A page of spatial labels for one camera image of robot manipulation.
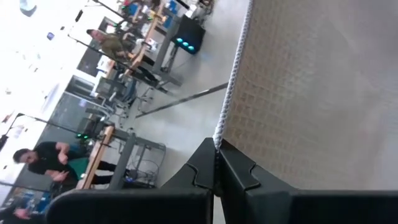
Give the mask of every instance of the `olive green shirt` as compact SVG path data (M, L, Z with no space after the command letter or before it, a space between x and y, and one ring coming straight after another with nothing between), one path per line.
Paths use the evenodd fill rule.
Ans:
M123 45L119 37L114 34L106 34L101 42L101 50L111 58L117 58L117 52L123 51Z

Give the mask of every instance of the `wire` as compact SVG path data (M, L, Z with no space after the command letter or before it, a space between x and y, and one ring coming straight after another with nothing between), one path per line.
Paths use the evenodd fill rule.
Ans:
M154 183L154 182L156 181L156 179L157 179L158 174L159 174L159 169L160 169L160 168L159 168L159 165L157 165L156 162L154 162L154 161L152 161L152 160L150 160L150 159L141 159L141 162L142 162L142 161L151 162L151 163L155 164L155 166L156 166L156 171L151 171L151 170L141 171L141 170L138 169L138 167L136 167L136 166L134 165L134 163L135 163L135 162L138 162L138 160L135 160L135 161L132 161L132 162L131 162L131 165L133 166L134 170L135 170L137 173L140 172L140 173L145 174L145 175L146 175L145 178L146 178L146 181L147 181L148 183L150 183L150 182L153 182L153 183Z

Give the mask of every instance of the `hand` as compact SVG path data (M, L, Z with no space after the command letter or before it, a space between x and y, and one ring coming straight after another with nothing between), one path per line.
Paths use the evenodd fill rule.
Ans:
M68 163L68 156L65 155L64 153L60 152L58 154L58 160L60 161L60 163L62 163L63 165L66 165Z
M17 209L15 209L15 211L14 211L14 215L15 215L16 217L20 218L20 219L23 219L23 220L28 220L28 219L30 219L28 209L17 208Z
M53 177L52 180L54 180L55 182L62 182L67 178L68 174L69 172L62 171L59 174L57 174L55 177Z

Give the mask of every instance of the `white rope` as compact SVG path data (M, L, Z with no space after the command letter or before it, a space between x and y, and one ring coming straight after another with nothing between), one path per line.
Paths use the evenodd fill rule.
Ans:
M249 0L249 6L248 6L248 10L246 12L246 15L244 17L243 27L242 27L242 31L241 31L241 36L239 37L238 48L236 50L236 55L235 55L233 68L232 68L232 72L231 72L231 77L229 78L228 87L226 89L226 94L225 94L225 98L224 98L224 102L223 102L223 107L221 109L220 118L218 120L218 124L215 129L215 133L213 135L213 140L214 140L214 144L215 144L217 151L220 149L221 141L223 140L225 120L228 116L229 107L231 106L231 99L232 99L232 94L233 94L233 90L234 90L234 86L235 86L236 75L238 73L244 43L245 43L246 36L247 36L248 30L249 30L252 5L253 5L253 0Z

